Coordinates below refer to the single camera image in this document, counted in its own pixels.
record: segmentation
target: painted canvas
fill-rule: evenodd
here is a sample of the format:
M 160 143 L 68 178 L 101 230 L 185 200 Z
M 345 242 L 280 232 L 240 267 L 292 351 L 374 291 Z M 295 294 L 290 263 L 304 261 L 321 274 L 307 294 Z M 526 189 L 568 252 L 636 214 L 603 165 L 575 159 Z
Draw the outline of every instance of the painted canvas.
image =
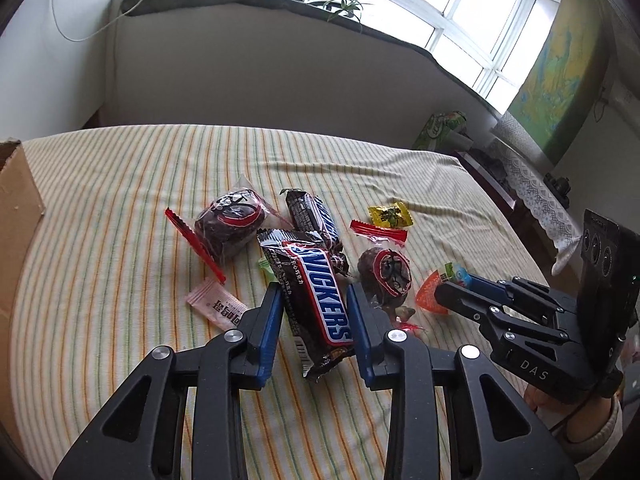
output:
M 598 96 L 609 61 L 599 0 L 561 0 L 509 112 L 557 164 Z

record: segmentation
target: dark round packaged snack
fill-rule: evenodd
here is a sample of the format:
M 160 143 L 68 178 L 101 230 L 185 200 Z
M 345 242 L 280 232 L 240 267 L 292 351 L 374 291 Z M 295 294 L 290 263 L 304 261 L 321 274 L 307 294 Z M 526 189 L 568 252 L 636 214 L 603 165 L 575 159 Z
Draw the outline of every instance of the dark round packaged snack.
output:
M 342 253 L 342 241 L 335 227 L 334 219 L 318 196 L 301 189 L 283 189 L 286 192 L 287 208 L 293 224 L 299 231 L 318 232 L 329 253 L 334 256 L 334 270 L 340 274 L 349 273 L 347 257 Z
M 406 231 L 357 221 L 351 223 L 351 229 L 373 244 L 358 260 L 364 293 L 369 301 L 379 304 L 392 320 L 396 320 L 396 308 L 404 304 L 412 283 L 409 260 L 400 252 L 404 248 Z
M 224 194 L 195 221 L 194 231 L 220 264 L 233 257 L 263 224 L 266 210 L 251 189 Z
M 331 255 L 318 232 L 265 229 L 258 241 L 282 286 L 302 375 L 316 380 L 354 353 Z

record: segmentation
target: white cable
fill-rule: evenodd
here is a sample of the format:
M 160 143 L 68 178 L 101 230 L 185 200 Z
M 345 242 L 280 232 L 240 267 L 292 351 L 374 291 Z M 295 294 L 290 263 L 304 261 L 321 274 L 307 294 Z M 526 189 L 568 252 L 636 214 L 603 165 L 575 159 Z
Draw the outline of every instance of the white cable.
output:
M 81 40 L 74 40 L 73 38 L 68 37 L 64 32 L 62 32 L 60 30 L 60 26 L 58 25 L 58 19 L 56 18 L 56 11 L 54 9 L 53 6 L 53 0 L 51 0 L 51 13 L 53 15 L 53 22 L 56 24 L 56 29 L 58 30 L 58 32 L 60 33 L 60 35 L 65 38 L 65 40 L 67 41 L 72 41 L 73 43 L 81 43 L 82 41 L 86 41 L 86 40 L 90 40 L 92 37 L 97 36 L 98 34 L 100 34 L 102 31 L 104 31 L 105 29 L 107 29 L 108 27 L 110 27 L 111 25 L 113 25 L 113 23 L 117 22 L 121 17 L 126 16 L 127 14 L 129 14 L 130 12 L 133 12 L 137 6 L 139 6 L 139 4 L 142 3 L 143 0 L 140 0 L 138 3 L 136 3 L 133 7 L 131 7 L 127 12 L 123 12 L 121 15 L 117 16 L 116 18 L 114 18 L 113 20 L 111 20 L 109 23 L 107 23 L 104 27 L 99 28 L 98 30 L 96 30 L 92 35 L 87 36 L 86 38 L 82 38 Z

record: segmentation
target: metal screw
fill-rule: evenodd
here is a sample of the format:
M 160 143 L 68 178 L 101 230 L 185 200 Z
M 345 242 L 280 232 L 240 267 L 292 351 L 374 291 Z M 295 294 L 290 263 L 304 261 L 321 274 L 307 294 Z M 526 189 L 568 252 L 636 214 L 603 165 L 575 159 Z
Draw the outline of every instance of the metal screw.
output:
M 386 333 L 386 336 L 391 339 L 391 341 L 401 343 L 406 339 L 406 332 L 404 330 L 389 330 L 389 332 Z
M 229 343 L 236 343 L 240 341 L 243 337 L 244 335 L 239 330 L 233 329 L 233 330 L 227 330 L 225 332 L 225 341 Z
M 473 345 L 465 345 L 460 349 L 460 353 L 467 359 L 478 359 L 480 351 Z
M 169 357 L 170 353 L 171 353 L 171 349 L 168 346 L 156 346 L 151 351 L 151 357 L 153 359 L 158 359 L 160 361 L 165 357 Z

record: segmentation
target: pink candy wrapper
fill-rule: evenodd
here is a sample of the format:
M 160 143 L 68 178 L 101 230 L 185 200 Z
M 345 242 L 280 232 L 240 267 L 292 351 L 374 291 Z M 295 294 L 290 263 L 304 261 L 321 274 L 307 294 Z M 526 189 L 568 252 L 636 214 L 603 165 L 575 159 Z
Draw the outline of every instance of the pink candy wrapper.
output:
M 247 306 L 215 280 L 207 278 L 186 297 L 195 310 L 220 330 L 226 332 L 238 327 Z

